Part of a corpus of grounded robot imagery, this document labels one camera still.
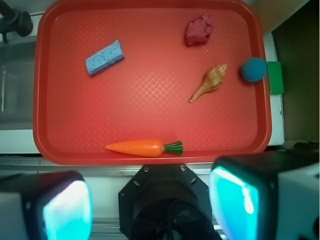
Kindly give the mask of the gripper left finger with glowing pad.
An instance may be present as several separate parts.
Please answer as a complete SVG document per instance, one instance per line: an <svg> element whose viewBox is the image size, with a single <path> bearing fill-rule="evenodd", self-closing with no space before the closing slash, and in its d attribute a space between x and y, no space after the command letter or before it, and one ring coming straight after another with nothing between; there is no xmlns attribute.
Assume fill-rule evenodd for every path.
<svg viewBox="0 0 320 240"><path fill-rule="evenodd" d="M93 197L79 172L0 178L2 240L88 240L92 224Z"/></svg>

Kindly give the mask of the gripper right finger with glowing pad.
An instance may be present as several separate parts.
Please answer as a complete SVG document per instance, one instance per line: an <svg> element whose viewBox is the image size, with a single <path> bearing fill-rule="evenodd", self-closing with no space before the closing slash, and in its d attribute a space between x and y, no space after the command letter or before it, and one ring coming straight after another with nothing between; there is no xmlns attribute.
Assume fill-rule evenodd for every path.
<svg viewBox="0 0 320 240"><path fill-rule="evenodd" d="M230 240L317 240L317 152L221 156L209 176L213 215Z"/></svg>

